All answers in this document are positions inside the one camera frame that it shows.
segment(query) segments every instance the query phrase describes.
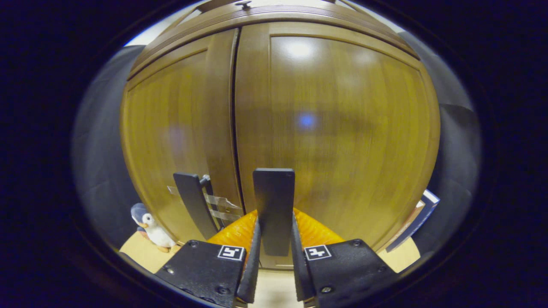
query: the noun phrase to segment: door panel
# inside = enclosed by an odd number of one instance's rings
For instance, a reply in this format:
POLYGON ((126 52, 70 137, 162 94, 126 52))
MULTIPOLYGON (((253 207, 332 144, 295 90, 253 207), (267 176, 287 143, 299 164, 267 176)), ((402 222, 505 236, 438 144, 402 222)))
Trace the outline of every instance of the door panel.
POLYGON ((235 121, 246 210, 255 168, 293 168, 296 208, 380 248, 426 189, 438 113, 423 65, 375 38, 299 22, 243 27, 235 121))
POLYGON ((237 31, 180 47, 126 86, 121 133, 132 182, 155 219, 181 243, 204 238, 180 196, 168 189, 176 187, 173 173, 208 174, 217 196, 241 206, 230 123, 237 31))

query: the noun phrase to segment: wooden cabinet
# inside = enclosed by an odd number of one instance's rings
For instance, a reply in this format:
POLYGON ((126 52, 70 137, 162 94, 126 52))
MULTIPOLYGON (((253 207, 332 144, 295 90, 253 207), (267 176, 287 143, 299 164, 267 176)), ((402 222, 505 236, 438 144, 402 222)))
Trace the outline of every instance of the wooden cabinet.
MULTIPOLYGON (((283 22, 276 18, 291 16, 283 8, 296 5, 278 4, 278 15, 268 5, 246 15, 233 4, 212 9, 164 33, 135 63, 122 107, 128 169, 180 242, 203 237, 167 190, 174 172, 209 174, 217 196, 249 212, 253 170, 293 168, 295 207, 373 249, 426 188, 439 114, 424 66, 378 22, 308 3, 315 7, 283 22)), ((290 269, 292 261, 263 253, 261 264, 290 269)))

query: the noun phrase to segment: blue book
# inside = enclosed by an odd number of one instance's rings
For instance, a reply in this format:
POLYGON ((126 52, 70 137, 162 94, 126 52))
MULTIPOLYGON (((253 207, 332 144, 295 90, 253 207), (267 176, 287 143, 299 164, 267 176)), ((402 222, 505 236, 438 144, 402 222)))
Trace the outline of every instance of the blue book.
POLYGON ((420 199, 425 203, 423 210, 409 225, 409 227, 407 227, 407 229, 395 241, 393 241, 388 247, 386 247, 386 252, 390 252, 396 249, 398 246, 403 244, 403 242, 405 242, 409 237, 411 237, 411 235, 415 234, 415 232, 423 225, 426 219, 428 219, 430 214, 432 214, 432 212, 439 203, 439 198, 436 197, 436 195, 434 195, 428 189, 424 191, 423 196, 420 199))

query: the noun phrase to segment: stuffed penguin toy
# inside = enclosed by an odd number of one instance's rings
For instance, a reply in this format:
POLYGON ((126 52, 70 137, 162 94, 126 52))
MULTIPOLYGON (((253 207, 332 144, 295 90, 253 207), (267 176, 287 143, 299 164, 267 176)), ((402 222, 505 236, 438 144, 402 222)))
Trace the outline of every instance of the stuffed penguin toy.
POLYGON ((169 252, 169 249, 175 246, 175 241, 156 223, 144 204, 134 204, 131 213, 133 220, 139 225, 137 231, 141 234, 145 231, 148 239, 156 244, 160 251, 169 252))

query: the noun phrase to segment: beige floor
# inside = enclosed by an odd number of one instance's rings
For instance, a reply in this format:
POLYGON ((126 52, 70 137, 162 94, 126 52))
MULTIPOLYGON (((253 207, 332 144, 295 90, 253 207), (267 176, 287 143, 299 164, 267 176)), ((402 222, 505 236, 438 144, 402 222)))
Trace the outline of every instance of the beige floor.
MULTIPOLYGON (((152 273, 158 271, 175 254, 174 252, 159 251, 152 242, 138 232, 126 241, 120 252, 126 253, 152 273)), ((410 238, 389 253, 383 250, 379 253, 379 257, 395 272, 400 272, 418 260, 420 254, 413 239, 410 238)), ((260 269, 255 290, 255 302, 248 307, 302 308, 302 303, 296 300, 293 272, 260 269)))

